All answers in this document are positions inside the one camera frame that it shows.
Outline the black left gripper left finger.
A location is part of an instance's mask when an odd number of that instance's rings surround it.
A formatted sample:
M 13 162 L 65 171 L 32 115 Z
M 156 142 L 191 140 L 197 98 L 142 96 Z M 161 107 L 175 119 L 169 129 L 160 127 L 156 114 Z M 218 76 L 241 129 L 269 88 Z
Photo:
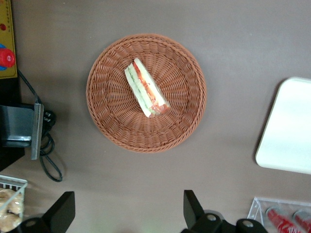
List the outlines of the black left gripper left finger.
M 65 233 L 75 218 L 75 193 L 67 191 L 40 217 L 19 224 L 16 233 Z

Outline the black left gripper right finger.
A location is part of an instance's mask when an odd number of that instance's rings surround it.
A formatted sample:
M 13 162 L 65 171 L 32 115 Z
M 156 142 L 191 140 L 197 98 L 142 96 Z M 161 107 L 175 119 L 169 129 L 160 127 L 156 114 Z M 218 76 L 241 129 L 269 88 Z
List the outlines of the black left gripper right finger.
M 235 226 L 228 223 L 222 214 L 204 210 L 192 190 L 185 190 L 183 215 L 187 227 L 182 233 L 234 233 Z

